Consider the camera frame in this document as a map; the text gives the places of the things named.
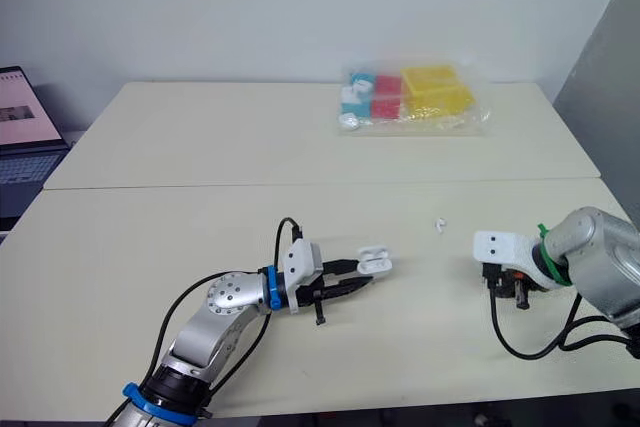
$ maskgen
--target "white wall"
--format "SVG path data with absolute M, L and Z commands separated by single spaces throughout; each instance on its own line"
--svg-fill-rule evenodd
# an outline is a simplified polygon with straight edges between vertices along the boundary
M 385 56 L 475 60 L 554 98 L 608 1 L 0 0 L 0 65 L 46 84 L 68 128 L 128 80 L 333 81 Z

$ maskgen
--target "floor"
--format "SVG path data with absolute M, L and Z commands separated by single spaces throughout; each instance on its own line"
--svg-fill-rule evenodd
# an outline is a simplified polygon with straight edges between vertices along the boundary
M 202 421 L 199 427 L 631 427 L 640 425 L 640 389 L 490 404 L 324 412 Z M 0 421 L 0 427 L 99 427 L 99 422 Z

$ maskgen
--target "wire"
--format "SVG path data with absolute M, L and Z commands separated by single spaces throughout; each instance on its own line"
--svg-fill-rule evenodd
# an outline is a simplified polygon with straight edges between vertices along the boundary
M 118 418 L 118 416 L 122 413 L 124 408 L 127 405 L 129 405 L 129 402 L 131 402 L 131 399 L 126 399 L 124 402 L 122 402 L 118 406 L 118 408 L 113 411 L 113 413 L 109 416 L 109 418 L 104 421 L 104 424 L 102 424 L 102 427 L 109 427 L 111 424 L 113 424 L 115 420 Z
M 280 236 L 282 235 L 282 229 L 284 228 L 284 224 L 289 222 L 292 227 L 292 237 L 293 241 L 295 241 L 296 236 L 302 237 L 302 231 L 300 230 L 300 226 L 298 223 L 293 220 L 291 217 L 285 217 L 278 224 L 278 230 L 276 231 L 276 245 L 273 252 L 273 266 L 276 268 L 276 272 L 278 271 L 278 258 L 280 256 Z
M 145 384 L 149 381 L 149 379 L 153 375 L 154 370 L 156 369 L 156 365 L 158 363 L 158 358 L 160 357 L 160 349 L 162 349 L 162 343 L 164 341 L 164 335 L 167 332 L 167 327 L 169 326 L 169 321 L 171 320 L 171 316 L 173 315 L 175 310 L 178 308 L 180 303 L 182 303 L 182 301 L 191 292 L 193 292 L 195 289 L 200 287 L 202 284 L 205 284 L 205 283 L 207 283 L 207 282 L 209 282 L 211 280 L 217 279 L 218 277 L 222 277 L 223 275 L 226 275 L 226 274 L 228 274 L 228 272 L 218 272 L 216 274 L 208 275 L 207 277 L 204 277 L 203 279 L 200 279 L 195 284 L 192 284 L 182 294 L 180 294 L 180 297 L 178 297 L 173 302 L 173 304 L 171 304 L 171 307 L 169 307 L 169 310 L 167 310 L 167 313 L 165 314 L 164 319 L 162 319 L 162 324 L 160 325 L 160 331 L 158 332 L 158 338 L 156 340 L 156 345 L 153 348 L 153 355 L 151 356 L 151 362 L 149 362 L 149 368 L 147 369 L 146 374 L 144 375 L 142 381 L 140 382 L 139 389 L 142 389 L 145 386 Z M 131 399 L 126 399 L 124 402 L 122 402 L 122 404 L 120 404 L 118 406 L 118 408 L 113 411 L 113 413 L 104 422 L 104 424 L 102 424 L 102 427 L 109 427 L 111 424 L 113 424 L 115 419 L 118 417 L 118 415 L 120 415 L 122 413 L 122 411 L 125 409 L 125 407 L 129 404 L 130 401 L 131 401 Z
M 500 331 L 500 325 L 498 324 L 498 313 L 496 308 L 496 293 L 495 288 L 491 288 L 489 290 L 489 298 L 491 303 L 491 323 L 493 324 L 493 330 L 498 337 L 498 340 L 502 344 L 502 346 L 509 352 L 511 355 L 522 359 L 522 360 L 538 360 L 546 355 L 550 354 L 553 349 L 556 347 L 560 348 L 560 350 L 571 352 L 574 350 L 581 349 L 582 347 L 586 347 L 587 345 L 591 345 L 595 342 L 618 342 L 621 344 L 628 345 L 631 341 L 625 337 L 615 336 L 615 335 L 593 335 L 591 337 L 587 337 L 580 341 L 574 342 L 569 345 L 565 345 L 565 341 L 567 336 L 576 328 L 581 325 L 588 324 L 590 322 L 609 322 L 609 320 L 601 315 L 593 315 L 588 317 L 583 317 L 582 319 L 573 320 L 578 312 L 578 308 L 580 307 L 580 302 L 582 301 L 582 296 L 577 294 L 576 299 L 573 301 L 573 305 L 571 306 L 571 310 L 569 311 L 569 316 L 567 317 L 567 321 L 565 323 L 564 328 L 560 331 L 560 333 L 547 344 L 539 352 L 534 354 L 523 354 L 522 352 L 518 352 L 513 347 L 509 345 L 506 339 L 503 337 L 502 332 Z
M 260 332 L 258 333 L 256 340 L 253 341 L 253 344 L 251 344 L 251 346 L 247 349 L 247 351 L 240 358 L 240 360 L 238 360 L 238 362 L 236 362 L 235 365 L 229 369 L 229 372 L 226 373 L 226 375 L 222 378 L 220 382 L 218 382 L 215 385 L 215 387 L 209 390 L 209 393 L 207 394 L 207 397 L 202 402 L 201 407 L 206 407 L 207 405 L 209 405 L 209 402 L 211 402 L 211 399 L 213 398 L 213 396 L 218 393 L 218 391 L 224 386 L 224 384 L 226 384 L 229 381 L 229 379 L 233 376 L 233 374 L 235 374 L 236 371 L 240 367 L 242 367 L 242 364 L 245 363 L 245 361 L 249 358 L 249 356 L 253 353 L 253 351 L 256 350 L 256 347 L 258 347 L 258 344 L 260 343 L 260 341 L 262 340 L 262 337 L 264 337 L 264 334 L 267 331 L 267 327 L 269 326 L 269 320 L 271 320 L 271 314 L 266 315 L 266 317 L 264 318 L 264 322 L 262 323 L 262 328 L 260 329 Z
M 289 222 L 292 227 L 291 228 L 292 240 L 295 241 L 296 238 L 302 237 L 302 230 L 300 229 L 300 225 L 298 225 L 298 223 L 295 220 L 293 220 L 291 217 L 285 217 L 280 221 L 280 223 L 278 224 L 278 229 L 276 230 L 276 241 L 273 248 L 273 266 L 275 267 L 276 272 L 278 271 L 278 262 L 279 262 L 279 256 L 280 256 L 280 238 L 282 237 L 282 229 L 284 228 L 287 222 Z M 260 343 L 260 341 L 264 337 L 265 332 L 267 331 L 267 327 L 269 326 L 270 320 L 271 320 L 271 313 L 266 315 L 264 322 L 262 323 L 262 327 L 260 328 L 260 332 L 256 337 L 256 340 L 253 341 L 253 343 L 247 349 L 244 355 L 238 360 L 238 362 L 234 364 L 233 367 L 231 367 L 231 369 L 229 369 L 229 372 L 225 374 L 222 380 L 220 380 L 220 382 L 218 382 L 215 385 L 215 387 L 209 390 L 207 397 L 200 404 L 201 408 L 205 408 L 207 405 L 209 405 L 209 402 L 211 402 L 211 399 L 213 398 L 213 396 L 216 395 L 218 391 L 222 389 L 222 387 L 224 387 L 224 385 L 229 381 L 229 379 L 233 376 L 233 374 L 235 374 L 238 371 L 238 369 L 242 367 L 242 364 L 244 364 L 246 360 L 249 358 L 249 356 L 253 353 L 253 351 L 256 350 L 256 348 L 258 347 L 258 344 Z
M 273 254 L 273 265 L 275 266 L 276 271 L 278 270 L 278 258 L 279 258 L 279 254 L 280 254 L 280 238 L 282 236 L 282 229 L 284 228 L 284 225 L 287 222 L 289 222 L 291 224 L 291 226 L 292 226 L 292 229 L 291 229 L 292 240 L 295 241 L 297 238 L 301 238 L 302 237 L 302 230 L 300 229 L 300 226 L 291 217 L 285 217 L 284 219 L 282 219 L 280 221 L 280 223 L 278 224 L 278 229 L 276 231 L 276 241 L 275 241 L 274 254 Z M 165 336 L 165 333 L 167 331 L 167 327 L 169 325 L 169 321 L 171 320 L 171 316 L 173 315 L 175 310 L 178 308 L 180 303 L 191 292 L 193 292 L 195 289 L 200 287 L 202 284 L 205 284 L 205 283 L 207 283 L 207 282 L 209 282 L 211 280 L 217 279 L 218 277 L 221 277 L 221 276 L 226 275 L 228 273 L 229 272 L 219 272 L 217 274 L 212 274 L 212 275 L 209 275 L 207 277 L 204 277 L 204 278 L 200 279 L 195 284 L 191 285 L 187 290 L 185 290 L 180 295 L 180 297 L 178 297 L 173 302 L 173 304 L 171 304 L 171 307 L 169 307 L 169 310 L 167 311 L 167 313 L 164 316 L 164 319 L 162 320 L 162 325 L 160 326 L 160 331 L 158 332 L 158 338 L 156 340 L 156 345 L 155 345 L 155 347 L 153 349 L 153 355 L 151 356 L 151 362 L 149 363 L 149 368 L 147 369 L 147 372 L 146 372 L 144 378 L 142 379 L 142 382 L 140 382 L 140 387 L 139 387 L 140 389 L 142 389 L 144 387 L 144 385 L 149 381 L 149 379 L 153 375 L 153 372 L 155 371 L 156 365 L 158 363 L 158 359 L 160 357 L 160 350 L 162 349 L 162 343 L 164 341 L 164 336 Z M 264 322 L 262 323 L 262 327 L 260 328 L 260 332 L 258 333 L 258 336 L 253 341 L 251 346 L 247 349 L 247 351 L 244 353 L 244 355 L 238 360 L 238 362 L 236 362 L 234 364 L 233 367 L 231 367 L 231 369 L 229 369 L 229 372 L 227 372 L 225 374 L 225 376 L 222 378 L 222 380 L 220 380 L 220 382 L 218 382 L 215 385 L 215 387 L 213 387 L 212 389 L 209 390 L 209 393 L 207 394 L 207 396 L 205 397 L 205 399 L 203 400 L 203 402 L 200 405 L 201 408 L 206 407 L 209 404 L 209 402 L 211 402 L 211 399 L 213 398 L 213 396 L 229 381 L 229 379 L 238 371 L 238 369 L 240 367 L 242 367 L 242 364 L 244 364 L 246 362 L 246 360 L 249 358 L 249 356 L 256 350 L 256 348 L 258 347 L 258 344 L 260 344 L 260 341 L 262 340 L 262 338 L 264 337 L 265 332 L 267 331 L 267 327 L 269 326 L 269 321 L 270 320 L 271 320 L 271 313 L 269 313 L 269 314 L 267 314 L 265 316 Z M 113 424 L 115 419 L 118 417 L 118 415 L 120 415 L 120 413 L 122 413 L 122 411 L 126 408 L 126 406 L 129 404 L 130 401 L 131 401 L 131 399 L 126 399 L 124 402 L 122 402 L 122 404 L 120 404 L 118 406 L 118 408 L 109 416 L 109 418 L 105 421 L 105 423 L 102 425 L 102 427 L 109 427 L 111 424 Z

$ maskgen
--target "green ring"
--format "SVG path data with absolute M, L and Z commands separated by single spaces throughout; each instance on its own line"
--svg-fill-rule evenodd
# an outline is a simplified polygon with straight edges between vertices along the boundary
M 544 224 L 538 224 L 538 228 L 540 229 L 540 238 L 544 241 L 544 238 L 547 235 L 547 232 L 549 231 L 544 226 Z M 547 269 L 549 269 L 549 273 L 551 274 L 551 277 L 553 277 L 553 280 L 555 280 L 560 285 L 564 285 L 565 287 L 570 286 L 571 281 L 562 277 L 560 272 L 558 272 L 556 263 L 553 261 L 551 257 L 549 257 L 549 254 L 547 253 L 547 248 L 544 246 L 544 242 L 540 242 L 540 254 L 542 254 L 542 259 L 544 260 L 544 263 L 546 264 Z

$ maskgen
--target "plastic bag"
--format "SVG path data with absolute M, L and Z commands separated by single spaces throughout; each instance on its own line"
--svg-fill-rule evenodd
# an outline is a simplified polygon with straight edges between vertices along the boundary
M 486 86 L 453 63 L 375 62 L 350 68 L 338 123 L 354 135 L 478 135 Z

